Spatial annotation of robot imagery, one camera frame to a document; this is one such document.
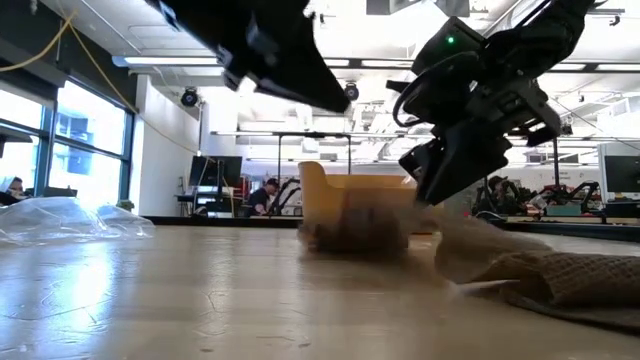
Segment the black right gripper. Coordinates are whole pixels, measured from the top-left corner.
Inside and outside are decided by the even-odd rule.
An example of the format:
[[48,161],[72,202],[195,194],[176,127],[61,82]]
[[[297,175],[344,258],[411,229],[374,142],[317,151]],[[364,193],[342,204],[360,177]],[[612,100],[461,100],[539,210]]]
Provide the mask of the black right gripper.
[[437,205],[507,165],[512,144],[529,147],[561,134],[559,115],[535,79],[513,67],[488,68],[475,51],[426,65],[410,83],[394,82],[399,93],[392,118],[403,128],[433,125],[435,137],[414,146],[398,163],[419,178],[416,200]]

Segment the long ceiling light strip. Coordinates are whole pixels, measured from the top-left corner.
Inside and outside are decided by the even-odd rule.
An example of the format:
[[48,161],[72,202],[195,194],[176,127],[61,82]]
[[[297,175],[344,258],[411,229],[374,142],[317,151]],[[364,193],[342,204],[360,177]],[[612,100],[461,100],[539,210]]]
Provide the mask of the long ceiling light strip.
[[[118,67],[174,66],[221,67],[215,57],[202,56],[113,56]],[[335,69],[410,70],[413,62],[406,59],[325,58],[325,64]],[[599,63],[594,61],[561,62],[552,73],[633,73],[640,74],[640,63]]]

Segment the black metal table frame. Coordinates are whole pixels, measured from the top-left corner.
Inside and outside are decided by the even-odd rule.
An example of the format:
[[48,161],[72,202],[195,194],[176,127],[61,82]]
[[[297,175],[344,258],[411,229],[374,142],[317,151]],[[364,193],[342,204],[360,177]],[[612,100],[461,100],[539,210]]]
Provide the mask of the black metal table frame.
[[[144,216],[159,226],[213,226],[240,228],[293,229],[302,224],[301,219],[284,218],[205,218]],[[640,244],[640,225],[579,224],[560,222],[494,222],[503,230],[576,238],[590,238]]]

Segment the person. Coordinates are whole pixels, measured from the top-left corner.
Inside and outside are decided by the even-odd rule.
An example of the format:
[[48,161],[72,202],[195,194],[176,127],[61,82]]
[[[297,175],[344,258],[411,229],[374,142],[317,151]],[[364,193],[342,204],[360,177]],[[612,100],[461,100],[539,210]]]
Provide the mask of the person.
[[277,194],[280,185],[276,178],[270,178],[258,190],[252,192],[249,196],[247,216],[261,216],[268,213],[268,202]]

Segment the yellow plastic basket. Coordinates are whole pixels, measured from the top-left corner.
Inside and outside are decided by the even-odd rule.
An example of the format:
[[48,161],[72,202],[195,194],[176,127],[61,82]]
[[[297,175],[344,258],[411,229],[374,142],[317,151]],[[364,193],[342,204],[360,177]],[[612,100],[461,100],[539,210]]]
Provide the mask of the yellow plastic basket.
[[312,161],[298,164],[303,223],[344,236],[400,237],[433,230],[428,212],[444,206],[420,205],[416,184],[397,175],[328,174]]

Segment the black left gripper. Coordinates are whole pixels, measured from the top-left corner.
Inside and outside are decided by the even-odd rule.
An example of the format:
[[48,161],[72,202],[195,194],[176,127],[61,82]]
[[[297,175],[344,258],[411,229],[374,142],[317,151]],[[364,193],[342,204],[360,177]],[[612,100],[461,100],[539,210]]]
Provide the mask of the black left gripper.
[[223,83],[335,113],[350,106],[314,42],[310,0],[147,0],[170,27],[213,52]]

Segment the black computer monitor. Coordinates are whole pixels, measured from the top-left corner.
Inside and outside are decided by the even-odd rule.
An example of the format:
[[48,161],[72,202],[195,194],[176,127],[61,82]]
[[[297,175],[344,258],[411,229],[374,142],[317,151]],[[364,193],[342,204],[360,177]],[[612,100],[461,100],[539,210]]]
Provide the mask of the black computer monitor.
[[240,187],[242,161],[240,156],[193,156],[189,185]]
[[640,156],[605,156],[606,187],[613,193],[640,193]]

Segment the window with dark frame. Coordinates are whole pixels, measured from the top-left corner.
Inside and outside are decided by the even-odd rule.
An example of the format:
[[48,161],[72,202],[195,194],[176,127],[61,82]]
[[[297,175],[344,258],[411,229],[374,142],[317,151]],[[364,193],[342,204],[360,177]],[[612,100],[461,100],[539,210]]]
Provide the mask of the window with dark frame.
[[114,204],[127,195],[132,116],[66,82],[50,102],[0,81],[0,191]]

